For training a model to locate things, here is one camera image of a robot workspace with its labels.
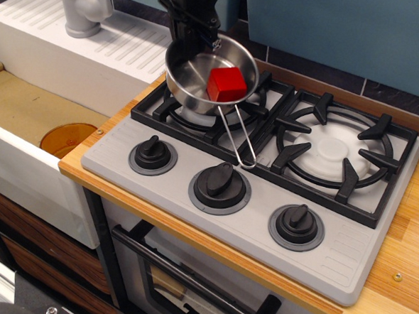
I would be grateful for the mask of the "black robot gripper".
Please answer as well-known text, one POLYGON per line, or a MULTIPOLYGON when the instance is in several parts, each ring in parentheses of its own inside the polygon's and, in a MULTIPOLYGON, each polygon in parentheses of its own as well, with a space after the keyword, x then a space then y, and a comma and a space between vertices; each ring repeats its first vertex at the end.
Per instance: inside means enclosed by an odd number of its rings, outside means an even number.
POLYGON ((158 0, 170 17, 173 40, 183 41, 183 59, 193 59, 206 47, 221 46, 218 37, 220 20, 216 10, 218 0, 158 0))

